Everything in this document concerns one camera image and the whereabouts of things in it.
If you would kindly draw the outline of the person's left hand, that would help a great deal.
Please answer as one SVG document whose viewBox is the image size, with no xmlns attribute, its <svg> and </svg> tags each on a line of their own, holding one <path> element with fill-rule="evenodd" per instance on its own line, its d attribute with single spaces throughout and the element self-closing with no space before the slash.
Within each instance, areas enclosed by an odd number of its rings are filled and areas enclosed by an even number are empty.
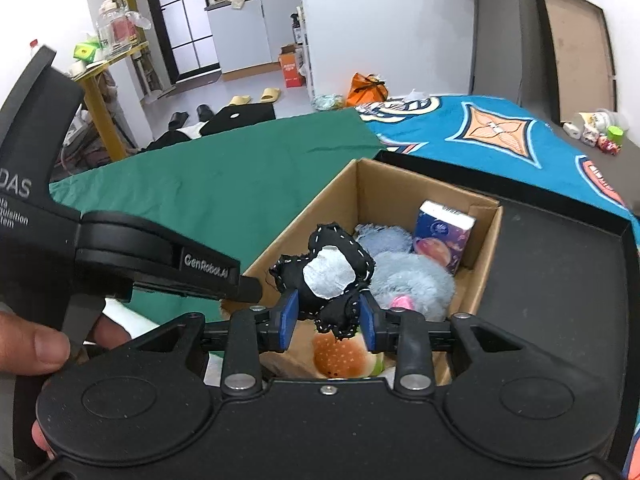
<svg viewBox="0 0 640 480">
<path fill-rule="evenodd" d="M 1 313 L 1 371 L 10 375 L 49 375 L 70 358 L 70 340 L 51 327 L 8 312 Z M 130 341 L 129 333 L 106 315 L 90 330 L 89 340 L 107 349 Z"/>
</svg>

